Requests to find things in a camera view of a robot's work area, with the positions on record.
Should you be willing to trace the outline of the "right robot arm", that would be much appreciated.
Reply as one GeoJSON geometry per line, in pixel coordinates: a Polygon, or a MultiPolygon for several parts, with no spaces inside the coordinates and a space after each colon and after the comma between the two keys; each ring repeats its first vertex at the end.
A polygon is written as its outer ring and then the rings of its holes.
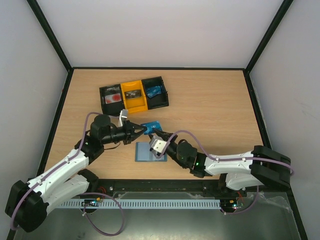
{"type": "Polygon", "coordinates": [[[290,188],[294,170],[291,159],[266,146],[239,154],[214,155],[202,145],[192,146],[187,140],[176,142],[178,134],[154,129],[149,135],[150,151],[156,158],[168,155],[197,178],[219,176],[218,191],[229,196],[247,187],[266,186],[279,191],[290,188]]]}

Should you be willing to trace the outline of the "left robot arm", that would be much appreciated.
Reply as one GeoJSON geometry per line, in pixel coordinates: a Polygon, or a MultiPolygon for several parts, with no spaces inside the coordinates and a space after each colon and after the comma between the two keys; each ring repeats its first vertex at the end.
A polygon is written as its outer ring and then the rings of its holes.
{"type": "Polygon", "coordinates": [[[84,124],[80,141],[61,161],[27,182],[14,183],[5,207],[10,229],[32,232],[58,205],[92,190],[98,178],[86,167],[102,155],[105,145],[130,144],[147,129],[122,117],[119,121],[116,126],[107,114],[96,112],[93,122],[84,124]]]}

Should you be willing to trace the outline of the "teal card holder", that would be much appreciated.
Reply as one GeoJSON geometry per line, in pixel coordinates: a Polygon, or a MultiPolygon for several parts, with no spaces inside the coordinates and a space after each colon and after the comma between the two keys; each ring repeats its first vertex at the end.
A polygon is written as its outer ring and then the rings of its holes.
{"type": "Polygon", "coordinates": [[[137,142],[135,144],[135,162],[166,162],[167,156],[163,155],[161,158],[156,158],[154,154],[150,151],[150,146],[148,142],[137,142]]]}

